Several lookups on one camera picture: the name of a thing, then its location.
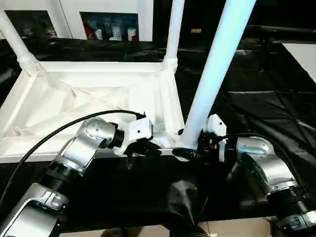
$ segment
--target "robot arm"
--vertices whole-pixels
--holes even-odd
[[[316,207],[298,185],[286,163],[275,154],[273,145],[254,136],[229,138],[227,146],[224,137],[229,137],[226,136],[224,122],[217,115],[212,115],[206,121],[197,150],[176,148],[173,154],[202,162],[218,157],[218,161],[223,162],[225,151],[235,150],[237,160],[254,175],[275,211],[281,230],[294,236],[316,233]]]
[[[260,137],[239,137],[236,150],[261,187],[282,231],[294,236],[315,233],[316,208],[275,154],[273,145]]]
[[[122,130],[98,117],[85,120],[3,222],[0,237],[50,237],[59,233],[59,216],[69,203],[71,185],[84,175],[98,148],[113,148],[121,155],[130,144],[152,135],[148,118],[133,121]]]

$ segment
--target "red object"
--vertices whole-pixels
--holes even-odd
[[[85,34],[87,35],[88,40],[94,40],[94,34],[91,28],[89,27],[89,25],[87,23],[84,23],[83,26],[84,26]]]
[[[138,36],[137,35],[136,36],[132,36],[132,41],[133,42],[138,42],[139,41]]]

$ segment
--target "black fabric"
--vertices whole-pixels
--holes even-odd
[[[41,61],[160,62],[165,44],[99,40],[27,39]],[[180,48],[176,83],[187,118],[207,58],[208,45]],[[19,75],[13,52],[0,42],[1,103]],[[280,44],[239,45],[211,113],[229,132],[259,132],[284,144],[290,167],[316,197],[316,84]],[[137,158],[127,170],[125,159],[95,160],[76,184],[66,211],[66,231],[164,223],[192,228],[199,220],[273,215],[267,201],[254,192],[243,167],[228,185],[224,165],[201,166],[173,157]],[[14,164],[0,165],[3,190]],[[2,217],[40,173],[45,162],[23,166]]]

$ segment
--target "floor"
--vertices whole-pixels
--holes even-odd
[[[210,221],[199,225],[210,237],[271,237],[267,218]],[[66,233],[60,237],[101,237],[103,231]],[[146,226],[138,237],[169,237],[169,231],[163,226]]]

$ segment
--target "white cylindrical pole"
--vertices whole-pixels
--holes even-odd
[[[256,0],[226,0],[178,147],[195,149]]]
[[[35,67],[36,58],[29,52],[3,9],[0,9],[0,30],[16,54],[20,66],[24,69]]]
[[[170,15],[167,51],[164,60],[177,64],[177,52],[180,38],[182,15],[185,0],[173,0]]]

